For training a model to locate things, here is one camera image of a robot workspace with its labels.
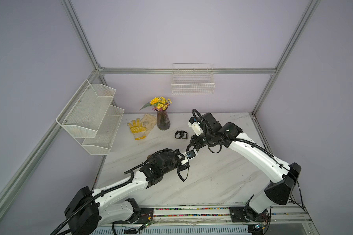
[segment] table surface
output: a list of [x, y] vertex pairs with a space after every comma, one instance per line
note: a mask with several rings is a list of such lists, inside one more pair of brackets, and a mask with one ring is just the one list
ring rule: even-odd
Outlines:
[[[263, 146], [249, 113], [212, 113], [221, 125], [232, 122], [256, 143]], [[142, 114], [123, 115], [111, 152], [107, 155], [99, 175], [96, 188], [119, 181], [126, 176], [123, 172], [137, 166], [146, 157], [164, 148], [180, 149], [185, 152], [190, 137], [194, 134], [187, 122], [192, 114], [169, 114], [171, 126], [159, 130], [157, 126], [142, 140], [135, 140], [128, 122], [142, 118]], [[188, 139], [176, 139], [177, 130], [188, 132]], [[187, 170], [181, 172], [185, 178]], [[259, 168], [245, 157], [223, 146], [218, 154], [208, 148], [199, 150], [198, 156], [190, 161], [188, 178], [181, 181], [176, 170], [163, 176], [163, 180], [150, 188], [129, 196], [141, 206], [145, 205], [207, 205], [245, 203], [262, 190], [269, 179]]]

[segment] glass vase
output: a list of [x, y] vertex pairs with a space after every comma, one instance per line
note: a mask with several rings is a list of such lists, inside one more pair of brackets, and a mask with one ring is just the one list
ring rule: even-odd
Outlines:
[[170, 128], [170, 119], [166, 112], [167, 109], [164, 111], [157, 111], [157, 127], [160, 130], [167, 130]]

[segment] wire mesh basket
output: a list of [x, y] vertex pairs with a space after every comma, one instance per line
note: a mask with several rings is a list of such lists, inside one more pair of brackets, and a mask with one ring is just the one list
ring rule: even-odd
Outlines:
[[110, 105], [95, 138], [86, 138], [82, 147], [90, 154], [105, 155], [111, 150], [124, 109]]
[[80, 97], [67, 115], [64, 110], [56, 121], [65, 129], [90, 155], [108, 154], [114, 142], [124, 110], [111, 103], [115, 89], [102, 85], [86, 86]]
[[213, 94], [213, 64], [174, 63], [171, 90], [174, 95]]

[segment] aluminum frame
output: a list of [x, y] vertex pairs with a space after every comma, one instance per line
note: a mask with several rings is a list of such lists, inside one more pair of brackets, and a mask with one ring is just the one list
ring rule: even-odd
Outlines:
[[[101, 74], [173, 74], [173, 68], [99, 68]], [[213, 68], [213, 74], [274, 74], [276, 68]]]
[[259, 136], [260, 136], [260, 140], [262, 141], [262, 143], [263, 143], [263, 145], [264, 145], [264, 148], [265, 148], [268, 152], [270, 152], [270, 153], [273, 154], [271, 148], [269, 147], [268, 141], [267, 141], [267, 139], [265, 138], [265, 135], [264, 135], [264, 133], [263, 133], [263, 131], [262, 131], [262, 128], [260, 127], [260, 124], [259, 124], [259, 122], [257, 121], [257, 118], [256, 118], [254, 115], [252, 115], [251, 113], [249, 113], [249, 115], [250, 115], [250, 117], [251, 117], [252, 122], [254, 123], [254, 126], [255, 126], [255, 128], [256, 128], [257, 133], [258, 133]]
[[[233, 223], [231, 222], [231, 217], [229, 215], [224, 215], [224, 216], [192, 216], [192, 217], [183, 217], [183, 221], [180, 221], [179, 214], [201, 214], [202, 210], [197, 210], [194, 208], [199, 208], [199, 207], [231, 207], [231, 206], [244, 206], [244, 204], [237, 204], [237, 203], [230, 203], [230, 204], [224, 204], [224, 205], [188, 205], [188, 206], [173, 206], [173, 205], [168, 205], [168, 206], [147, 206], [150, 208], [162, 208], [163, 210], [155, 210], [154, 215], [170, 215], [170, 216], [157, 216], [154, 217], [154, 224], [152, 224], [149, 227], [149, 230], [155, 230], [155, 229], [172, 229], [172, 228], [209, 228], [209, 227], [232, 227], [232, 226], [248, 226], [248, 225], [254, 225], [258, 224], [258, 222], [248, 222], [248, 223]], [[183, 210], [167, 210], [167, 208], [183, 208]], [[213, 210], [204, 210], [204, 214], [216, 214]], [[230, 211], [229, 209], [220, 209], [218, 210], [222, 214], [229, 214]], [[305, 229], [306, 234], [312, 234], [312, 235], [319, 235], [317, 232], [313, 221], [311, 220], [310, 215], [307, 212], [304, 212], [299, 206], [296, 204], [291, 204], [288, 203], [284, 206], [282, 205], [274, 205], [272, 207], [272, 215], [271, 215], [271, 222], [272, 224], [302, 224], [303, 228]], [[123, 233], [124, 227], [138, 227], [138, 224], [116, 224], [115, 228], [118, 234]], [[96, 228], [95, 231], [92, 234], [110, 234], [111, 231], [111, 225], [110, 224], [105, 224], [101, 225], [100, 227]], [[165, 231], [143, 231], [143, 233], [146, 234], [162, 234], [166, 233]], [[169, 234], [181, 234], [181, 233], [187, 233], [187, 234], [210, 234], [209, 232], [206, 231], [189, 231], [189, 232], [168, 232]], [[224, 234], [239, 234], [237, 233], [230, 233], [230, 231], [223, 231], [223, 233], [213, 233], [217, 235], [224, 235]]]
[[72, 24], [74, 30], [76, 31], [76, 34], [77, 34], [82, 46], [84, 47], [84, 50], [89, 58], [90, 63], [97, 70], [99, 68], [99, 64], [97, 62], [96, 57], [94, 56], [93, 50], [91, 49], [88, 38], [86, 37], [84, 30], [82, 29], [80, 20], [77, 17], [75, 8], [73, 7], [71, 0], [60, 0], [60, 1], [64, 7], [64, 10], [66, 11], [66, 14], [67, 14], [69, 20], [71, 21], [71, 24]]

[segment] work glove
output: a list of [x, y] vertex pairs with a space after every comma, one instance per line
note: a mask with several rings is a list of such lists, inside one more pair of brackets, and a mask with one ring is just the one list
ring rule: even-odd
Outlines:
[[145, 136], [146, 128], [143, 127], [143, 123], [144, 122], [140, 123], [140, 118], [136, 119], [136, 121], [132, 120], [132, 123], [128, 123], [129, 130], [135, 136], [136, 140], [144, 139], [146, 137]]

